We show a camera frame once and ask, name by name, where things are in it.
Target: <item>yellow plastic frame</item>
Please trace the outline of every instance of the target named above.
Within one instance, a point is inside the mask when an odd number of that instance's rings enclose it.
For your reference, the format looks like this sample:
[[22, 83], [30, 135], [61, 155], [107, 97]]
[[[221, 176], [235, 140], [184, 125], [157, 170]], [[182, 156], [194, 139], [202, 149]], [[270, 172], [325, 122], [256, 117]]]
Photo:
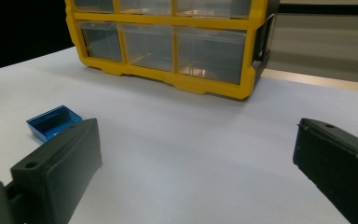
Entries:
[[[118, 10], [118, 0], [112, 0], [115, 11]], [[176, 0], [171, 0], [171, 16], [150, 16], [131, 14], [105, 14], [76, 11], [74, 0], [65, 0], [66, 22], [72, 42], [75, 44], [80, 61], [88, 66], [102, 69], [105, 73], [121, 76], [123, 74], [148, 77], [172, 84], [175, 88], [183, 91], [191, 91], [199, 94], [206, 92], [224, 95], [237, 99], [249, 96], [255, 85], [255, 70], [252, 67], [252, 58], [255, 46], [257, 29], [266, 20], [269, 0], [253, 0], [248, 19], [211, 19], [175, 16], [174, 6]], [[211, 29], [231, 29], [246, 31], [244, 55], [242, 58], [241, 83], [240, 85], [194, 77], [178, 73], [176, 37], [172, 35], [172, 63], [173, 72], [161, 71], [129, 64], [127, 60], [124, 38], [118, 31], [123, 62], [117, 63], [105, 59], [92, 58], [88, 55], [82, 31], [76, 25], [78, 21], [111, 21], [132, 22], [139, 24], [169, 24], [172, 26], [192, 26]]]

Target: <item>small blue box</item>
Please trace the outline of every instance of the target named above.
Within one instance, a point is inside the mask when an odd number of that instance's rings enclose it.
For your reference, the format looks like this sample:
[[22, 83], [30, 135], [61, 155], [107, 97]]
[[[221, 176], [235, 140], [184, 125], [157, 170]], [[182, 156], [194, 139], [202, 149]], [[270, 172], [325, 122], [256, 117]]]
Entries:
[[61, 105], [37, 117], [28, 119], [27, 123], [34, 136], [45, 143], [65, 128], [81, 120], [82, 118], [75, 112]]

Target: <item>white table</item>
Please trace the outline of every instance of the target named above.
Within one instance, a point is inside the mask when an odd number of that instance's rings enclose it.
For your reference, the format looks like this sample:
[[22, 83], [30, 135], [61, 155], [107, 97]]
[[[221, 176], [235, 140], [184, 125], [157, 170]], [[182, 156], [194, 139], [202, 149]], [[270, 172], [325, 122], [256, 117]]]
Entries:
[[0, 69], [0, 180], [59, 105], [99, 121], [103, 168], [70, 223], [348, 223], [292, 162], [301, 118], [358, 136], [358, 91], [262, 77], [239, 102], [80, 63], [74, 49]]

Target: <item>yellow storage organizer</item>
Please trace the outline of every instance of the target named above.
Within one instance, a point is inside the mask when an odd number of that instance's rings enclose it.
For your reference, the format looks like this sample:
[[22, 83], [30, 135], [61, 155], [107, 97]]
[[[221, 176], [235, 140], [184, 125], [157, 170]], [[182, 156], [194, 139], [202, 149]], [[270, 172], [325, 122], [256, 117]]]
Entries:
[[179, 90], [249, 96], [279, 0], [65, 0], [80, 61]]

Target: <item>screw hole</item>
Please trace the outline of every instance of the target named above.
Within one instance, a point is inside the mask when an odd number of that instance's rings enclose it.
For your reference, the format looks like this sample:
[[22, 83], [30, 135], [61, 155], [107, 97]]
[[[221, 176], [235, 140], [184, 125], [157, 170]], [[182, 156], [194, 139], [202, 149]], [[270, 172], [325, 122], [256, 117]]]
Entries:
[[25, 165], [25, 168], [27, 169], [31, 169], [31, 168], [34, 168], [37, 166], [37, 162], [36, 161], [31, 161], [31, 162], [28, 162], [26, 165]]

